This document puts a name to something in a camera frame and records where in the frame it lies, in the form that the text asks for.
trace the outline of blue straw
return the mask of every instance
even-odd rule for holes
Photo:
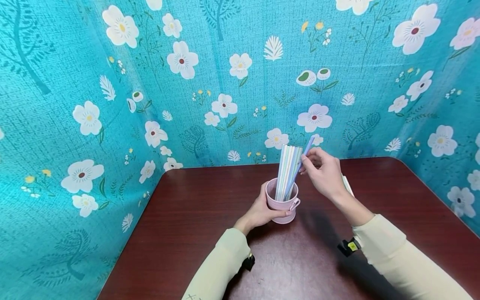
[[[312,135],[310,137],[310,140],[308,141],[307,145],[303,149],[303,155],[307,155],[308,151],[310,150],[310,147],[312,146],[313,140],[314,140],[314,136]],[[295,182],[295,178],[297,177],[297,174],[300,171],[300,167],[301,167],[301,160],[298,163],[297,172],[295,172],[295,175],[293,176],[292,180],[288,182],[287,193],[292,189],[293,183]]]

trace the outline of wrist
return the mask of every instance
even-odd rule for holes
[[[253,229],[250,221],[245,216],[242,216],[240,219],[238,219],[233,228],[239,230],[245,236],[247,236],[250,230]]]

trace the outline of forearm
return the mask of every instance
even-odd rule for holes
[[[221,300],[228,282],[249,254],[245,235],[238,229],[227,229],[195,273],[182,299]]]

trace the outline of floral fabric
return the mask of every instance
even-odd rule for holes
[[[311,135],[402,160],[479,235],[479,12],[0,0],[0,299],[95,299],[165,172],[277,163]]]

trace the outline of right hand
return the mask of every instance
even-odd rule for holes
[[[321,148],[312,148],[307,156],[302,155],[303,166],[300,174],[308,174],[315,188],[325,197],[333,201],[348,193],[342,179],[340,160],[331,156]]]

